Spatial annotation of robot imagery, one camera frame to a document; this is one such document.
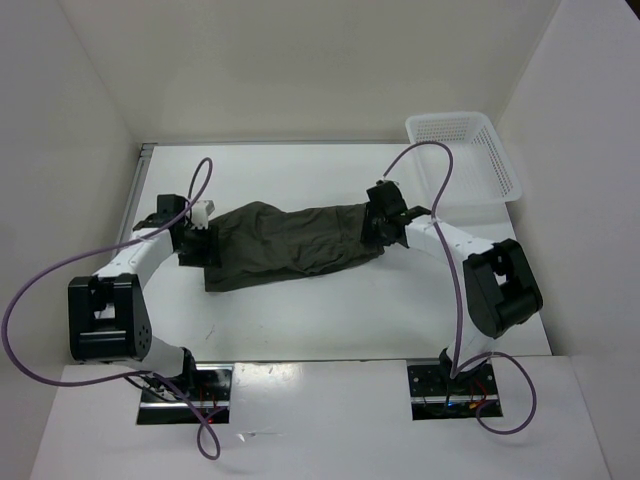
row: white wall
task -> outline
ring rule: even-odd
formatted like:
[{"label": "white wall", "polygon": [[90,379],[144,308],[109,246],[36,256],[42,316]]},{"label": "white wall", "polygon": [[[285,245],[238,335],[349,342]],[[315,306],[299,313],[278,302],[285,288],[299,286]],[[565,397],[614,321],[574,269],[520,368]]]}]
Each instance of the white wall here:
[{"label": "white wall", "polygon": [[61,0],[145,141],[405,139],[497,118],[557,0]]},{"label": "white wall", "polygon": [[637,478],[640,22],[563,0],[500,120],[524,184],[511,209],[614,478]]},{"label": "white wall", "polygon": [[[112,242],[136,146],[55,0],[7,0],[0,14],[0,307],[54,260]],[[10,325],[18,354],[59,378],[67,360],[66,284],[46,279]],[[55,389],[0,354],[0,476],[28,478]]]}]

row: white plastic basket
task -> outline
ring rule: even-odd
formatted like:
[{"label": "white plastic basket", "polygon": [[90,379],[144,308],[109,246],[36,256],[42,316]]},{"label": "white plastic basket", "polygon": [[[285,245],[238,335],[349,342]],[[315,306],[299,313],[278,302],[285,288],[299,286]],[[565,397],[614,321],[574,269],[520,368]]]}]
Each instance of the white plastic basket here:
[{"label": "white plastic basket", "polygon": [[[479,112],[416,115],[406,122],[411,143],[435,140],[453,153],[453,173],[442,206],[490,205],[522,196],[522,187],[491,121]],[[449,158],[438,146],[417,147],[414,159],[433,202]]]}]

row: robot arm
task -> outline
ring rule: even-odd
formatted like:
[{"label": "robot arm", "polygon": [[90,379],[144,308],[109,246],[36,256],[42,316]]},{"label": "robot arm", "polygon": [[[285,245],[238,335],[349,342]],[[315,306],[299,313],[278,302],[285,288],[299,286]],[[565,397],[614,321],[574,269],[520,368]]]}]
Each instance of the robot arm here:
[{"label": "robot arm", "polygon": [[[364,243],[389,246],[397,242],[446,263],[434,227],[438,222],[453,256],[462,298],[466,299],[460,364],[492,351],[497,338],[542,308],[540,290],[522,247],[515,240],[494,243],[432,218],[431,212],[423,207],[408,209],[393,182],[378,182],[367,194]],[[441,355],[441,362],[449,364],[447,370],[450,370],[454,345],[455,342]],[[479,363],[482,361],[468,365],[465,372]]]},{"label": "robot arm", "polygon": [[[177,195],[159,195],[157,212],[134,227],[140,238],[166,224],[186,206]],[[195,361],[185,349],[153,337],[142,290],[156,269],[178,253],[182,266],[219,265],[217,232],[208,225],[213,202],[194,204],[189,220],[123,249],[90,277],[69,284],[69,335],[73,358],[126,365],[189,384]]]}]

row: white table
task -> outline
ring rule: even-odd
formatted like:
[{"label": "white table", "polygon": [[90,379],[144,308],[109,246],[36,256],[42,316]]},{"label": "white table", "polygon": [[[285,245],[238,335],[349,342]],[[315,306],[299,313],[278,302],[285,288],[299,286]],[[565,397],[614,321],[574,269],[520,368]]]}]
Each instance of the white table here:
[{"label": "white table", "polygon": [[[261,200],[285,211],[362,203],[391,160],[393,144],[202,145],[155,147],[130,217],[155,211],[156,195],[186,195],[197,163],[215,161],[204,198],[216,214]],[[409,206],[427,205],[413,160],[390,176]],[[494,240],[514,237],[504,205],[441,216]],[[229,293],[205,293],[201,269],[175,256],[147,285],[154,334],[186,346],[198,361],[303,361],[437,356],[454,335],[455,300],[447,267],[426,254],[393,246],[379,259],[324,277]],[[501,348],[549,355],[538,315],[513,328]]]},{"label": "white table", "polygon": [[[511,437],[475,419],[412,421],[403,361],[237,364],[218,462],[196,450],[196,425],[136,426],[139,391],[123,381],[61,388],[31,479],[608,479],[571,362],[521,360],[539,409]],[[487,422],[512,428],[529,391],[506,360],[494,369],[505,417]],[[63,380],[116,371],[70,366]]]}]

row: dark green cloth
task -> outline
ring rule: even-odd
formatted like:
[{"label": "dark green cloth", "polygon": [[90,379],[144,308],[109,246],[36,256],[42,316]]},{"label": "dark green cloth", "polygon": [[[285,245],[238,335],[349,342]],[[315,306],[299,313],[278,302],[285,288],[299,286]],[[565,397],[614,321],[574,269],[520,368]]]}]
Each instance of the dark green cloth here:
[{"label": "dark green cloth", "polygon": [[360,243],[364,213],[364,204],[286,213],[253,202],[214,218],[222,266],[204,269],[205,290],[226,292],[362,265],[384,253]]}]

